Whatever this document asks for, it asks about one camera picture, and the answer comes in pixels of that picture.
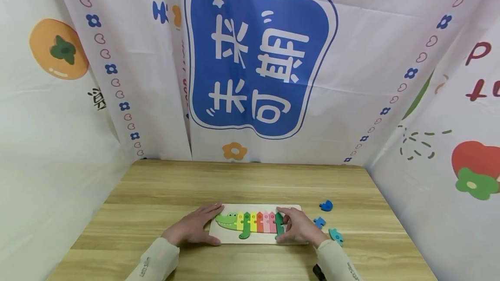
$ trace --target white sleeve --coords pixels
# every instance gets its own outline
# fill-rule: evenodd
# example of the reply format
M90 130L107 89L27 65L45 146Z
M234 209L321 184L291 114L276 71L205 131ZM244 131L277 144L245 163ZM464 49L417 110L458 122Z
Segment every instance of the white sleeve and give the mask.
M164 281L179 263L179 248L158 238L142 254L141 263L125 281Z
M316 255L318 255L318 265L327 281L363 281L337 242L323 241L316 250Z

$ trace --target black object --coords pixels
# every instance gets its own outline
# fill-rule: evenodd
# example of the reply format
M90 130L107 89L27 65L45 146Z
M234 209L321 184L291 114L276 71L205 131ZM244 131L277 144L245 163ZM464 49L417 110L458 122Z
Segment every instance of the black object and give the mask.
M321 268L319 267L318 264L316 264L312 268L312 271L314 272L319 281L326 281L325 275L323 274L323 271L321 271Z

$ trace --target blue sign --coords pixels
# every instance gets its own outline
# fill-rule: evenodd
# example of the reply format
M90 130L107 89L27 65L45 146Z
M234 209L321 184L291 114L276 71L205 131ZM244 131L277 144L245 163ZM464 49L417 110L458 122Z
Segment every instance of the blue sign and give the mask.
M184 0L190 110L211 129L297 133L335 38L331 0Z

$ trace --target left hand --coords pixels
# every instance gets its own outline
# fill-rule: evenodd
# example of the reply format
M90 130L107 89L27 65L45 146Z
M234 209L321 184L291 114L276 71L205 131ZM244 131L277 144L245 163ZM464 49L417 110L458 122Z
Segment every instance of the left hand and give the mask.
M207 222L217 216L224 209L221 203L210 204L198 208L196 211L184 216L161 235L170 244L178 247L183 242L200 243L205 242L210 245L220 245L220 240L215 236L208 235L203 230Z

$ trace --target blue puzzle piece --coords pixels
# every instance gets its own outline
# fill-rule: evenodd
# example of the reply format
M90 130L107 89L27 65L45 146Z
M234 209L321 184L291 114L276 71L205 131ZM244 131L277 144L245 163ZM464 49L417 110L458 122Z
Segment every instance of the blue puzzle piece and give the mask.
M324 203L321 203L319 205L319 207L321 208L322 211L329 212L333 208L333 203L332 203L332 201L330 201L329 199L327 199Z
M341 247L343 247L343 236L341 235L340 232L337 231L336 228L334 228L334 229L328 229L328 233L330 234L330 238L332 238L332 240L337 241L337 243Z
M322 229L322 228L323 228L323 226L326 224L326 221L325 221L323 218L318 217L317 219L314 219L314 224L315 224L318 228Z

